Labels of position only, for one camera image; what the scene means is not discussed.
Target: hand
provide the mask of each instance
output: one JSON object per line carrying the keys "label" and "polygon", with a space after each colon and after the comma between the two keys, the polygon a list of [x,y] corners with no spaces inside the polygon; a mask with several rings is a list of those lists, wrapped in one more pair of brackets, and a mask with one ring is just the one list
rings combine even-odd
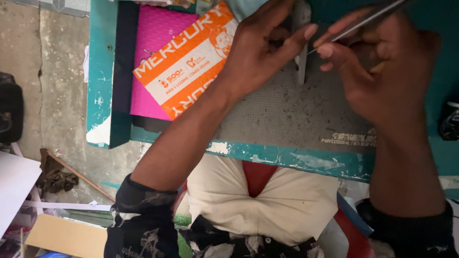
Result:
{"label": "hand", "polygon": [[330,34],[366,12],[368,9],[350,13],[314,43],[321,57],[328,60],[321,70],[338,70],[351,108],[377,130],[425,127],[424,97],[440,49],[438,34],[416,30],[402,13],[392,15],[375,31],[363,35],[363,41],[372,46],[369,57],[382,60],[370,71],[350,48],[337,43],[321,45]]}
{"label": "hand", "polygon": [[[256,91],[288,61],[299,55],[317,30],[308,24],[292,36],[278,27],[292,10],[294,0],[269,0],[237,27],[233,44],[218,79],[231,82],[233,93],[241,98]],[[283,40],[280,48],[270,40]]]}

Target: teal wooden frame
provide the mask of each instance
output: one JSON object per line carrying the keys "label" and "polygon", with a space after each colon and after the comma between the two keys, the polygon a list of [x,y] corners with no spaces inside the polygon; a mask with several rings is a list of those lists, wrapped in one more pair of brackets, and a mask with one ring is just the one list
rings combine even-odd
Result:
{"label": "teal wooden frame", "polygon": [[[310,0],[313,10],[313,22],[333,23],[350,10],[370,0]],[[114,148],[124,142],[137,140],[153,142],[159,134],[144,131],[131,126],[129,116],[115,114],[111,109],[114,50],[117,27],[118,3],[109,1],[91,2],[90,21],[90,73],[88,84],[87,130],[102,124],[110,114],[110,144],[90,143],[94,146]],[[429,142],[440,175],[456,176],[459,174],[459,143],[443,141],[437,133],[437,120],[443,102],[459,82],[459,2],[457,0],[419,0],[409,7],[409,15],[420,29],[435,30],[443,38],[443,46],[434,76],[427,94],[425,107],[429,132]],[[375,157],[356,153],[341,153],[310,149],[296,149],[280,146],[264,146],[238,142],[212,141],[220,144],[216,155],[243,160],[261,162],[319,174],[343,177],[351,180],[368,182],[373,170]],[[327,164],[342,163],[333,167]],[[450,196],[458,196],[455,189],[448,189]]]}

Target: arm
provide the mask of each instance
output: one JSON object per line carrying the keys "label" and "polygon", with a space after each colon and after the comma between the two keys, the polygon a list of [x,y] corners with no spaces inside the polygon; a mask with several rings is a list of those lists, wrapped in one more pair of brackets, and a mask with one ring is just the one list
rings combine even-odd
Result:
{"label": "arm", "polygon": [[[257,90],[297,56],[317,25],[306,25],[288,37],[277,27],[293,0],[270,0],[239,24],[226,64],[201,97],[158,137],[131,175],[157,190],[177,190],[201,160],[217,126],[244,95]],[[279,49],[270,39],[284,39]]]}
{"label": "arm", "polygon": [[[329,28],[328,34],[364,14],[353,12]],[[445,196],[427,139],[424,97],[440,48],[439,36],[419,32],[399,13],[374,32],[363,35],[370,56],[382,62],[366,71],[355,53],[343,45],[323,44],[318,52],[335,67],[352,109],[371,121],[377,132],[376,163],[370,183],[371,204],[392,216],[434,216],[445,210]]]}
{"label": "arm", "polygon": [[[329,33],[365,12],[349,14],[332,25]],[[371,121],[377,132],[370,199],[357,210],[374,229],[370,237],[389,244],[396,257],[458,257],[452,235],[453,212],[438,180],[424,113],[439,37],[417,31],[399,13],[363,39],[364,47],[371,49],[370,58],[382,61],[370,71],[350,48],[339,44],[318,48],[328,60],[321,69],[338,70],[349,105]],[[371,243],[379,246],[375,251],[384,250],[380,243]]]}
{"label": "arm", "polygon": [[[121,184],[111,208],[104,256],[177,257],[171,207],[212,139],[218,124],[244,95],[257,90],[298,55],[317,25],[289,37],[277,26],[294,0],[269,0],[239,24],[226,64],[201,97],[158,137]],[[275,49],[270,39],[284,39]]]}

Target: cardboard box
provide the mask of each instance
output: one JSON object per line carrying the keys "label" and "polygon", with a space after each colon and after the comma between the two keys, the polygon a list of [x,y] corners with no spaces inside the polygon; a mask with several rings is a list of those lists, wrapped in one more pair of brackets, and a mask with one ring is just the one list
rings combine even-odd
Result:
{"label": "cardboard box", "polygon": [[103,258],[106,241],[105,228],[41,214],[25,243],[81,258]]}

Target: fingernail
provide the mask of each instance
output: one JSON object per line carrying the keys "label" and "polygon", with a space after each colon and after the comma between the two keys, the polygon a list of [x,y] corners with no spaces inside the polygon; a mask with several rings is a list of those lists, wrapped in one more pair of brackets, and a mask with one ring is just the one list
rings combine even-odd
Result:
{"label": "fingernail", "polygon": [[329,58],[331,55],[333,55],[333,49],[330,46],[327,46],[327,45],[319,47],[317,49],[317,52],[321,56],[324,56],[325,58]]}
{"label": "fingernail", "polygon": [[309,27],[304,31],[304,38],[309,40],[317,31],[317,28],[317,24],[310,24]]}

